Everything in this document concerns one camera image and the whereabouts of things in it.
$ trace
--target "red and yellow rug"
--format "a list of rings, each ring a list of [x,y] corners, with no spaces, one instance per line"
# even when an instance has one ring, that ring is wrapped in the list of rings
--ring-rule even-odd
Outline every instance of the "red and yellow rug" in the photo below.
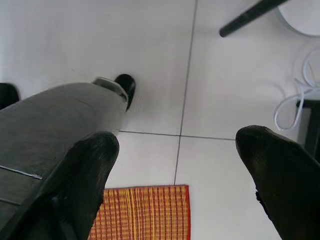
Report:
[[[89,240],[190,240],[189,188],[106,189]]]

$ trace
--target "black stand leg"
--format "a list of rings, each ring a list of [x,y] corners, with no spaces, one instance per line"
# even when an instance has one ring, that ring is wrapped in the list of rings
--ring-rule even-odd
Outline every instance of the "black stand leg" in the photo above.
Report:
[[[277,6],[283,4],[288,0],[262,0],[254,5],[252,8],[238,16],[235,20],[228,23],[226,26],[220,29],[220,36],[226,37],[229,34],[237,31],[253,20],[259,18],[260,16],[266,14]]]

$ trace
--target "person's foot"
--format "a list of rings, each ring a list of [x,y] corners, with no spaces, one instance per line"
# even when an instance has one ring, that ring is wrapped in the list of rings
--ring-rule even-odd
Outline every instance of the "person's foot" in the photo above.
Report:
[[[135,80],[128,74],[121,74],[116,79],[115,82],[119,84],[123,90],[125,90],[126,94],[128,95],[128,106],[126,110],[131,106],[132,100],[135,95],[136,90],[136,82]]]
[[[244,127],[235,142],[256,197],[281,238],[320,239],[320,164],[299,144],[266,127]]]
[[[0,83],[0,110],[19,101],[16,88],[9,83]]]

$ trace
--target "orange striped mat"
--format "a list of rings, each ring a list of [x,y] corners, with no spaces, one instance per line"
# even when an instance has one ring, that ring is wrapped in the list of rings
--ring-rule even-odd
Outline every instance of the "orange striped mat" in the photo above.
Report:
[[[89,240],[190,240],[189,188],[106,189]]]

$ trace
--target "gray pants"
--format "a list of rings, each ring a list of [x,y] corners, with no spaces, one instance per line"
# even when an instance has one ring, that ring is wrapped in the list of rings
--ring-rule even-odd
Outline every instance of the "gray pants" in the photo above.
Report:
[[[0,111],[0,230],[75,142],[118,133],[127,107],[121,91],[116,83],[74,83]]]

